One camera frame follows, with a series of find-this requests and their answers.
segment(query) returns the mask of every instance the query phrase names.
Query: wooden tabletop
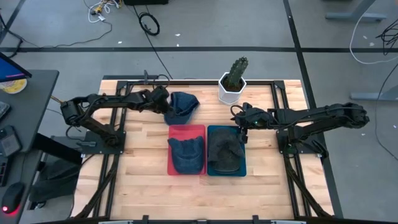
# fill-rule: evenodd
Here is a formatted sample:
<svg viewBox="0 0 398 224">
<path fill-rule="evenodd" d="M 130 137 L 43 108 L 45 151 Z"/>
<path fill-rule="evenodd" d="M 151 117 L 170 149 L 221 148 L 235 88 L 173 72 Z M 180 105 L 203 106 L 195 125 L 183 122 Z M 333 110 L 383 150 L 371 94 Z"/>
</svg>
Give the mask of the wooden tabletop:
<svg viewBox="0 0 398 224">
<path fill-rule="evenodd" d="M 117 82 L 103 80 L 99 92 L 114 95 Z M 306 109 L 300 80 L 285 80 L 285 85 L 290 108 Z M 135 86 L 133 91 L 145 88 L 151 90 L 152 86 Z M 229 120 L 232 117 L 230 106 L 218 101 L 217 85 L 170 85 L 167 90 L 169 93 L 184 91 L 198 98 L 200 106 L 191 124 L 235 126 L 234 121 Z M 280 93 L 279 100 L 283 105 Z M 248 85 L 238 104 L 244 102 L 264 110 L 274 105 L 271 89 L 262 85 Z M 102 109 L 95 113 L 94 118 L 108 123 L 110 116 L 111 109 Z M 125 130 L 127 139 L 124 154 L 119 160 L 111 219 L 140 220 L 143 215 L 149 215 L 151 220 L 249 220 L 253 215 L 259 215 L 260 219 L 293 218 L 284 162 L 277 149 L 275 131 L 249 131 L 247 176 L 210 177 L 167 175 L 169 127 L 164 123 L 163 115 L 128 111 Z M 302 154 L 300 158 L 308 190 L 325 211 L 333 213 L 321 161 L 314 154 Z M 96 155 L 82 168 L 72 215 L 82 210 L 97 189 L 102 160 L 102 155 Z M 297 187 L 296 192 L 303 215 Z M 103 197 L 100 214 L 104 212 L 105 203 L 106 197 Z"/>
</svg>

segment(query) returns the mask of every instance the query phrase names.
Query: monitor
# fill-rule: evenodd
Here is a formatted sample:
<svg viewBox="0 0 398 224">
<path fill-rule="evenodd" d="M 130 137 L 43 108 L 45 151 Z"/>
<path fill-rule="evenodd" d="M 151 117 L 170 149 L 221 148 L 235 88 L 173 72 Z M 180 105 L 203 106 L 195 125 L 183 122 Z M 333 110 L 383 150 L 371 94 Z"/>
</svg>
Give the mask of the monitor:
<svg viewBox="0 0 398 224">
<path fill-rule="evenodd" d="M 28 71 L 0 53 L 0 83 L 30 77 L 32 75 Z"/>
</svg>

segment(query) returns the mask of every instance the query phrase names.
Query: gray floor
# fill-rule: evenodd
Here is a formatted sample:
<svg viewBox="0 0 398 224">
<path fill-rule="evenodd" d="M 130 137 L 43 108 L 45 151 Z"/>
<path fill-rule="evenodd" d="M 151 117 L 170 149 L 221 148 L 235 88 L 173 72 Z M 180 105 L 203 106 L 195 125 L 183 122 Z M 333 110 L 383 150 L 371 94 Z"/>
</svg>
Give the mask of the gray floor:
<svg viewBox="0 0 398 224">
<path fill-rule="evenodd" d="M 327 21 L 327 11 L 350 11 L 359 1 L 290 0 L 302 47 L 348 47 L 354 23 Z M 2 15 L 11 16 L 16 1 L 0 1 Z M 161 33 L 151 37 L 156 47 L 261 46 L 293 47 L 282 1 L 264 0 L 172 0 L 166 6 L 149 6 L 161 24 Z M 394 0 L 379 0 L 370 12 L 387 14 L 380 23 L 360 24 L 353 46 L 381 47 L 375 39 L 397 19 Z M 148 47 L 150 46 L 135 15 L 125 7 L 111 8 L 105 14 L 113 23 L 112 33 L 103 39 L 74 47 Z M 90 24 L 82 1 L 27 0 L 11 29 L 39 45 L 69 44 L 91 39 L 106 32 L 106 24 Z M 15 46 L 7 35 L 0 47 Z M 283 52 L 161 52 L 160 57 L 174 78 L 218 78 L 238 57 L 249 59 L 246 78 L 301 79 L 295 53 Z M 382 53 L 356 54 L 366 62 L 395 56 Z M 378 91 L 396 62 L 361 65 L 347 53 L 305 53 L 305 63 L 318 106 L 350 101 L 351 91 Z M 84 96 L 98 91 L 103 75 L 165 73 L 153 52 L 20 53 L 15 61 L 26 69 L 56 69 L 60 77 L 54 95 L 61 99 Z M 393 75 L 387 84 L 393 86 Z M 386 153 L 374 135 L 374 103 L 363 105 L 371 122 L 363 129 L 339 129 L 325 134 L 336 185 L 346 218 L 398 221 L 398 162 Z M 57 104 L 49 104 L 57 110 Z M 381 141 L 398 155 L 396 103 L 379 103 L 378 132 Z M 59 114 L 47 112 L 40 127 L 46 135 L 63 136 L 66 125 Z M 49 206 L 25 212 L 21 223 L 61 220 L 68 215 L 71 197 L 57 198 Z"/>
</svg>

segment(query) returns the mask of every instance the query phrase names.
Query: white pot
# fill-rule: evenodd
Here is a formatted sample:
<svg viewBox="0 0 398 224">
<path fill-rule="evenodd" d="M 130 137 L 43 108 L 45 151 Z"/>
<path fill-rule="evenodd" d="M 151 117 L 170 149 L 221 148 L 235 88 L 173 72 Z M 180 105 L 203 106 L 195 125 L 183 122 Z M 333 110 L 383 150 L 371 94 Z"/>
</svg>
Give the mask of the white pot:
<svg viewBox="0 0 398 224">
<path fill-rule="evenodd" d="M 226 105 L 232 105 L 239 100 L 239 97 L 241 97 L 241 94 L 244 88 L 246 87 L 246 81 L 244 81 L 244 79 L 241 78 L 243 82 L 241 91 L 239 92 L 226 91 L 223 85 L 221 84 L 221 81 L 224 79 L 226 74 L 229 74 L 229 72 L 224 73 L 224 75 L 218 80 L 218 99 Z"/>
</svg>

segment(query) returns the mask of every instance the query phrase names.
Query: cactus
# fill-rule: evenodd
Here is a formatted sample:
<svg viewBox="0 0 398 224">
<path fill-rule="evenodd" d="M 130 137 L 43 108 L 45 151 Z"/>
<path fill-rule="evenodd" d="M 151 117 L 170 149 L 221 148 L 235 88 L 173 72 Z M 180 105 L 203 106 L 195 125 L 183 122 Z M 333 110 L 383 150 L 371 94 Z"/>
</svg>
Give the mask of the cactus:
<svg viewBox="0 0 398 224">
<path fill-rule="evenodd" d="M 227 91 L 241 90 L 241 78 L 248 65 L 249 61 L 246 57 L 241 57 L 233 63 L 229 74 L 227 74 L 223 82 L 223 86 Z"/>
</svg>

